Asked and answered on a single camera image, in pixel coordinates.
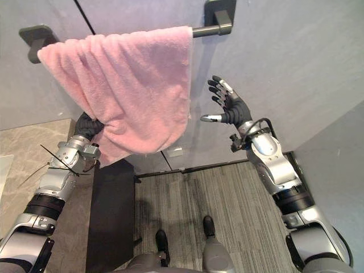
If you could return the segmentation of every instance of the robot fingertip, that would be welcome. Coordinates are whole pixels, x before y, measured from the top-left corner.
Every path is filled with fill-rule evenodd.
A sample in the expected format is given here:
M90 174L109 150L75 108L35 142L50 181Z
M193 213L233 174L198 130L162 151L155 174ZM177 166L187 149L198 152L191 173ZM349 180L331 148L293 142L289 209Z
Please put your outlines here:
M215 75L213 75L213 76L212 76L212 79L213 79L214 81L216 81L216 82L220 82L220 81L222 80L222 78L220 78L220 77L218 77L218 76L215 76Z

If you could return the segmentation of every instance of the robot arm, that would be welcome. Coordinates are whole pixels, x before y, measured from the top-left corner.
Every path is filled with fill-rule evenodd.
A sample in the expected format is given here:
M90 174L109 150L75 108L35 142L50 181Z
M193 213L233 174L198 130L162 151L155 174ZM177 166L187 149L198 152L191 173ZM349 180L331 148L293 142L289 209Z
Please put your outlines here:
M232 135L231 150L246 150L267 192L282 213L290 229L286 243L295 266L303 272L353 272L346 245L336 230L315 205L313 198L283 156L268 119L253 122L249 108L239 95L221 78L208 81L216 101L223 109L221 115L204 115L202 121L234 124L241 138ZM261 128L265 121L268 127Z
M24 212L15 220L0 244L0 272L43 272L51 256L58 216L80 175L89 171L100 157L92 137L103 124L85 113L76 123L75 135L58 144L58 152Z

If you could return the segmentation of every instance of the gray wall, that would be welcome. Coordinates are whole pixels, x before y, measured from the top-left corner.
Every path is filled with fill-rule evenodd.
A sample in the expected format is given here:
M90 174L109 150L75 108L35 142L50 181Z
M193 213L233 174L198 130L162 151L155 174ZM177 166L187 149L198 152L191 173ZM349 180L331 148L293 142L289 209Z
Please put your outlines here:
M41 64L28 60L29 46L18 32L37 24L61 41L91 34L72 0L0 0L0 130L82 113Z
M302 144L296 156L313 193L364 272L364 101Z
M122 34L202 26L205 0L79 2L96 33ZM233 127L199 120L221 111L207 89L213 74L240 92L254 118L272 119L286 151L364 100L363 15L363 0L238 0L230 35L194 40L191 120L172 168L245 157L230 151Z
M98 34L203 25L205 0L79 0ZM364 100L363 0L238 0L233 32L194 40L191 120L173 145L173 169L245 158L230 152L232 126L200 122L220 108L206 81L225 78L254 118L270 117L284 150ZM0 130L63 118L80 109L41 64L27 60L21 27L44 23L61 41L90 34L72 0L0 0ZM138 173L168 169L160 154L133 156Z

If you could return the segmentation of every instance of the pink towel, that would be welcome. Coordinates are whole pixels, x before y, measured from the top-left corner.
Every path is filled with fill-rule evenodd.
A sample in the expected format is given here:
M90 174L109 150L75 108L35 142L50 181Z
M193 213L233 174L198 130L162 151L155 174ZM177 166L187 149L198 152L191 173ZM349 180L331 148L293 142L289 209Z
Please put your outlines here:
M105 124L101 166L170 146L189 114L192 29L88 36L38 51L74 101Z

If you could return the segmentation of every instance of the towel bar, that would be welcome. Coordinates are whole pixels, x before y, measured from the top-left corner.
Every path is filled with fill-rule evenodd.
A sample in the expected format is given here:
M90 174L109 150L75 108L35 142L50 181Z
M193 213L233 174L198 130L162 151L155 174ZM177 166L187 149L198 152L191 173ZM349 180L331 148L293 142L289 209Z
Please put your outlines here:
M193 37L230 34L233 28L237 0L207 0L205 3L205 26L192 29ZM30 46L28 59L39 64L37 51L49 44L58 42L52 30L45 26L22 28L19 35Z

